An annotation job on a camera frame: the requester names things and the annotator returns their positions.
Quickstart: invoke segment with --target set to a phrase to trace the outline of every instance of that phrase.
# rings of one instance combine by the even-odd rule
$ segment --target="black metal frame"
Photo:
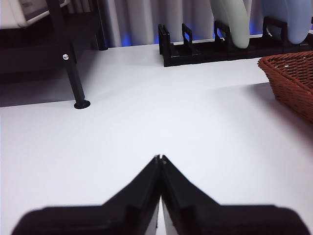
[[[281,28],[281,39],[278,41],[268,33],[268,26]],[[218,36],[218,29],[224,32],[225,38]],[[230,28],[222,22],[214,22],[215,40],[213,42],[192,42],[192,30],[182,24],[183,44],[174,45],[170,42],[170,33],[163,24],[158,25],[160,54],[164,58],[164,66],[198,64],[223,60],[237,60],[263,57],[275,54],[309,51],[313,49],[313,36],[308,34],[305,41],[292,45],[288,41],[288,24],[270,17],[264,17],[263,35],[260,38],[250,38],[247,49],[234,46]]]
[[[98,0],[91,12],[67,14],[58,1],[46,0],[50,12],[26,29],[0,30],[0,72],[22,72],[65,67],[76,109],[90,106],[77,70],[82,52],[96,36],[98,49],[107,50]]]
[[[102,206],[46,208],[27,213],[12,235],[155,235],[162,196],[167,235],[310,235],[292,210],[272,205],[222,206],[166,156],[156,156]]]

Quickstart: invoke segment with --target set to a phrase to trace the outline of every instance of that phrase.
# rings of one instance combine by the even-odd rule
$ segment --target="white tabletop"
[[[313,232],[313,128],[274,99],[257,59],[164,68],[149,45],[80,65],[89,108],[0,108],[1,234],[29,210],[104,203],[158,153],[219,203],[289,207]]]

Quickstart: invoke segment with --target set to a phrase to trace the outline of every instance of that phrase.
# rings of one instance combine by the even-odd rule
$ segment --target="light blue plate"
[[[288,39],[299,44],[307,37],[311,29],[311,0],[262,0],[263,15],[288,23]],[[269,32],[278,40],[281,30],[268,27]]]

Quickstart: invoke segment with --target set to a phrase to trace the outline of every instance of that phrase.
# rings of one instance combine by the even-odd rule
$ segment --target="brown woven basket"
[[[277,100],[313,126],[313,51],[259,60]]]

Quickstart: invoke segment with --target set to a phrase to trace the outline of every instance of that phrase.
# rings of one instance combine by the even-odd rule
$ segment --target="black metal table leg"
[[[74,61],[66,61],[65,63],[67,63],[67,74],[76,100],[74,107],[75,109],[87,108],[88,106],[90,106],[90,102],[88,100],[85,100],[85,94],[78,75],[76,64]]]
[[[50,17],[54,27],[55,35],[60,47],[60,57],[63,57],[63,63],[67,69],[70,84],[74,93],[76,109],[84,109],[90,106],[90,102],[85,100],[84,90],[80,81],[77,67],[76,56],[73,50],[72,42],[66,33],[65,21],[58,1],[46,0],[50,11]]]

